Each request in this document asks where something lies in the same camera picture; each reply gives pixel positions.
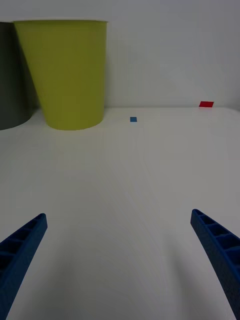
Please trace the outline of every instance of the blue square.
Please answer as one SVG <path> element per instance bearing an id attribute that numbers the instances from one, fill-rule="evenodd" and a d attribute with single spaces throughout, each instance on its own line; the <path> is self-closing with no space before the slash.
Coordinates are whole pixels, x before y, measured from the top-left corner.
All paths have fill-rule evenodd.
<path id="1" fill-rule="evenodd" d="M 131 116 L 130 117 L 130 122 L 137 122 L 137 117 L 136 116 Z"/>

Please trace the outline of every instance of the trash can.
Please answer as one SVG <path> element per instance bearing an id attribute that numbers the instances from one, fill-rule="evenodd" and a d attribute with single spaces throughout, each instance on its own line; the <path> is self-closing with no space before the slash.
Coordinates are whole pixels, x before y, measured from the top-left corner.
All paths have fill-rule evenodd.
<path id="1" fill-rule="evenodd" d="M 14 24 L 0 22 L 0 130 L 21 125 L 30 117 Z"/>
<path id="2" fill-rule="evenodd" d="M 47 124 L 97 125 L 104 115 L 106 21 L 14 22 Z"/>

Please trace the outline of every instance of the yellow-green bin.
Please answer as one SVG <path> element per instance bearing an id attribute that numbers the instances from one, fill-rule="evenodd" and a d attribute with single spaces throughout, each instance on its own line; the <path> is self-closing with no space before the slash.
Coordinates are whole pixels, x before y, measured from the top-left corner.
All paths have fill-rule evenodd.
<path id="1" fill-rule="evenodd" d="M 85 129 L 104 116 L 106 21 L 14 21 L 47 124 Z"/>

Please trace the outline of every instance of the gray bin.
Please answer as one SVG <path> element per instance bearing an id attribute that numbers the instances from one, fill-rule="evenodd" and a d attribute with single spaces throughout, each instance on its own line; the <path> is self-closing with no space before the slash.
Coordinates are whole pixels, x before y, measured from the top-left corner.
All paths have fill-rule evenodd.
<path id="1" fill-rule="evenodd" d="M 13 23 L 0 22 L 0 130 L 21 125 L 31 115 L 17 33 Z"/>

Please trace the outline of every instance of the red block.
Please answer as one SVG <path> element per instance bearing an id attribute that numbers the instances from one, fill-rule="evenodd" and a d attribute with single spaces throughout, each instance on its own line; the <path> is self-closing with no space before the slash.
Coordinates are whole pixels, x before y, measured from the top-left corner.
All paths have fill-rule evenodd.
<path id="1" fill-rule="evenodd" d="M 199 107 L 212 108 L 214 105 L 213 101 L 201 101 Z"/>

